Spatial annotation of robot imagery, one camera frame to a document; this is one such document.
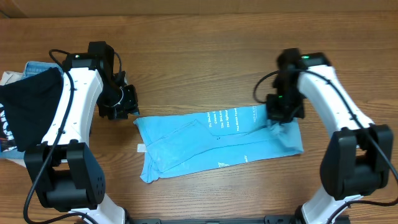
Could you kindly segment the light blue printed t-shirt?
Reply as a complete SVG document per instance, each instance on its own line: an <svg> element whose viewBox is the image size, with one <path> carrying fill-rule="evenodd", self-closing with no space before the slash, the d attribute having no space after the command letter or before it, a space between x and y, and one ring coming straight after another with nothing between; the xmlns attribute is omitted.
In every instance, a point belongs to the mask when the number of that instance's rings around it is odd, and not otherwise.
<svg viewBox="0 0 398 224"><path fill-rule="evenodd" d="M269 120L265 105L137 118L149 184L205 170L304 152L297 120Z"/></svg>

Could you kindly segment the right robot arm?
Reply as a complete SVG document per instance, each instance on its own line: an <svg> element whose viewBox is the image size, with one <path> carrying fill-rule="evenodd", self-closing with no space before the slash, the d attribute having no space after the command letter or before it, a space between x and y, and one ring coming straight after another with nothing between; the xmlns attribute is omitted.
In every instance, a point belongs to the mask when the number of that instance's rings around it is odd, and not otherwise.
<svg viewBox="0 0 398 224"><path fill-rule="evenodd" d="M293 215L272 215L270 223L349 223L342 213L352 205L390 207L391 202L365 200L397 175L391 156L394 135L388 125L376 125L354 103L339 82L334 67L321 52L301 54L285 49L277 58L266 97L267 117L278 123L304 118L304 100L318 113L330 136L320 165L321 187Z"/></svg>

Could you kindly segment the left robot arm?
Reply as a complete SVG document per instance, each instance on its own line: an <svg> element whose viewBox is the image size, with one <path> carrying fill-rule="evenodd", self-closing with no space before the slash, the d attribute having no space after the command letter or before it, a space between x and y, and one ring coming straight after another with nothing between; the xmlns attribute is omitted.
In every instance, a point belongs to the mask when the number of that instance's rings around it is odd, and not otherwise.
<svg viewBox="0 0 398 224"><path fill-rule="evenodd" d="M66 54L62 94L42 140L25 152L32 180L23 208L27 223L29 205L36 195L45 208L62 215L48 223L80 217L85 223L132 223L125 208L106 194L104 172L89 148L94 109L101 117L127 119L138 115L136 89L127 84L124 71L113 72L120 56L114 50Z"/></svg>

